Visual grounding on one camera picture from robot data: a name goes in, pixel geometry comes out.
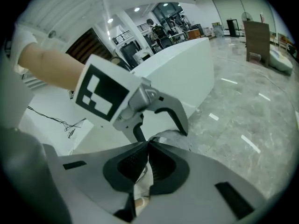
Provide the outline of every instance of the gray tiled floor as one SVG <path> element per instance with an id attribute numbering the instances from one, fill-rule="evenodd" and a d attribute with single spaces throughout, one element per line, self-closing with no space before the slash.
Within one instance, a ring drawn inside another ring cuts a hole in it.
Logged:
<path id="1" fill-rule="evenodd" d="M 237 38 L 216 38 L 210 44 L 214 88 L 190 117 L 188 137 L 166 133 L 164 137 L 169 139 L 165 143 L 175 140 L 181 148 L 222 162 L 269 198 L 284 188 L 298 155 L 294 109 L 299 111 L 299 66 L 290 58 L 294 72 L 288 77 L 246 62 L 245 45 Z M 219 120 L 209 117 L 210 113 Z M 242 135 L 261 153 L 241 139 Z"/>

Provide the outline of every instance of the railing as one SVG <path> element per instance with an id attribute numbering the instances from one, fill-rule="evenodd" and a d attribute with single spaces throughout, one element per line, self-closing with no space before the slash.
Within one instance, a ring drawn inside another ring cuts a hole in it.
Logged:
<path id="1" fill-rule="evenodd" d="M 149 31 L 149 25 L 147 23 L 141 24 L 141 25 L 137 26 L 137 28 L 141 32 Z M 121 43 L 127 39 L 132 38 L 132 37 L 133 37 L 133 34 L 131 33 L 131 31 L 126 31 L 126 32 L 120 34 L 119 36 L 115 37 L 115 39 L 118 43 Z"/>

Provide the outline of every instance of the human arm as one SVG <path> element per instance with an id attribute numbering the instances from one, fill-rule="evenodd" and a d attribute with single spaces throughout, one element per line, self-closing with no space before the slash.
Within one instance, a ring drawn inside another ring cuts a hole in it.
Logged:
<path id="1" fill-rule="evenodd" d="M 27 45 L 21 52 L 18 64 L 36 78 L 74 91 L 84 65 L 70 55 L 54 49 L 40 48 L 37 43 Z"/>

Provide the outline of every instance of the person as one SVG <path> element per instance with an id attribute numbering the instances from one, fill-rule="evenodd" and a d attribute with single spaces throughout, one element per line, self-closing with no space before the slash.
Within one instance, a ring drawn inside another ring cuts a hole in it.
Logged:
<path id="1" fill-rule="evenodd" d="M 159 45 L 159 47 L 161 47 L 161 49 L 164 49 L 160 42 L 160 39 L 163 36 L 167 36 L 167 33 L 165 32 L 164 27 L 162 27 L 159 24 L 155 24 L 152 19 L 147 19 L 146 22 L 149 25 L 150 36 L 153 38 L 153 40 L 156 40 L 157 44 Z"/>
<path id="2" fill-rule="evenodd" d="M 84 65 L 70 55 L 55 49 L 43 49 L 34 35 L 15 26 L 7 38 L 5 52 L 13 70 L 21 75 L 28 70 L 48 84 L 74 91 Z"/>

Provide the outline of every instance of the white panel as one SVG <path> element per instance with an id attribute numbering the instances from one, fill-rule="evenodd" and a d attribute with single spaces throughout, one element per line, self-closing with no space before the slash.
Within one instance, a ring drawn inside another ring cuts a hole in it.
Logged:
<path id="1" fill-rule="evenodd" d="M 244 9 L 249 13 L 254 21 L 261 22 L 260 14 L 263 13 L 265 23 L 269 24 L 271 32 L 275 31 L 275 24 L 272 11 L 267 0 L 241 0 Z"/>
<path id="2" fill-rule="evenodd" d="M 213 0 L 224 29 L 228 29 L 227 19 L 237 19 L 239 29 L 242 27 L 244 9 L 240 0 Z"/>

